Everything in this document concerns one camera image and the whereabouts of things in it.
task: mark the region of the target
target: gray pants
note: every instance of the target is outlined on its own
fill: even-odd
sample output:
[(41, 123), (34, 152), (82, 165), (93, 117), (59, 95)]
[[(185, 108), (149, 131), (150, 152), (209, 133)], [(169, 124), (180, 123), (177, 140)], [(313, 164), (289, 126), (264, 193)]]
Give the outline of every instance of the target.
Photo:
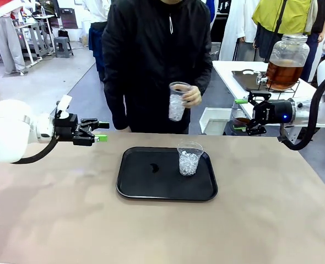
[(237, 49), (236, 60), (241, 62), (261, 62), (263, 59), (259, 56), (259, 51), (257, 50), (256, 58), (254, 58), (254, 48), (253, 43), (241, 42), (239, 43), (239, 48)]
[(25, 70), (18, 35), (10, 17), (0, 17), (0, 54), (6, 73)]

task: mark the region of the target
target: white plastic bin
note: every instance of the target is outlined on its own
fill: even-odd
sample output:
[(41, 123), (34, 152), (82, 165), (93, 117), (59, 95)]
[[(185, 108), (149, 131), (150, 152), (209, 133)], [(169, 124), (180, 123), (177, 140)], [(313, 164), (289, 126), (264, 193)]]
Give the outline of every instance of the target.
[(230, 120), (231, 108), (206, 107), (199, 120), (202, 133), (207, 135), (222, 135), (227, 122)]

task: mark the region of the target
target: glass jar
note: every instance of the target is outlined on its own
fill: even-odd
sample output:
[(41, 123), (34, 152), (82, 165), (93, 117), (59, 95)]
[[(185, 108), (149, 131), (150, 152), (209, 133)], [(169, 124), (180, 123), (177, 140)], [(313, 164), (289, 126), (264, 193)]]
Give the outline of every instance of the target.
[(284, 91), (299, 80), (310, 52), (306, 41), (307, 36), (284, 35), (275, 43), (266, 73), (268, 87)]

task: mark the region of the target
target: clear plastic cup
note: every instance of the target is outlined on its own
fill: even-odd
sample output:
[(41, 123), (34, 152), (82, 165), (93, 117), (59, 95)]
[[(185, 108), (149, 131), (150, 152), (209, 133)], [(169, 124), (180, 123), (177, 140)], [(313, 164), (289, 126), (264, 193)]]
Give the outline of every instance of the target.
[(182, 96), (192, 90), (192, 86), (185, 82), (172, 82), (170, 87), (170, 105), (169, 119), (172, 121), (180, 121), (182, 119), (185, 107)]
[(193, 141), (182, 142), (177, 145), (179, 154), (180, 173), (192, 176), (196, 173), (199, 159), (203, 154), (203, 147)]

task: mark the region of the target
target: gray stool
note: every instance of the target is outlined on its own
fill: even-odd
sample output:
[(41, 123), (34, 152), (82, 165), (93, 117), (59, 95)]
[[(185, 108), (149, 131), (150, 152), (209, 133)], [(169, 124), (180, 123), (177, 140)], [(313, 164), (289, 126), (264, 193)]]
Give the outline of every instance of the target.
[(67, 37), (55, 37), (55, 55), (56, 58), (69, 58), (69, 53), (73, 54), (71, 43), (69, 43), (69, 38)]

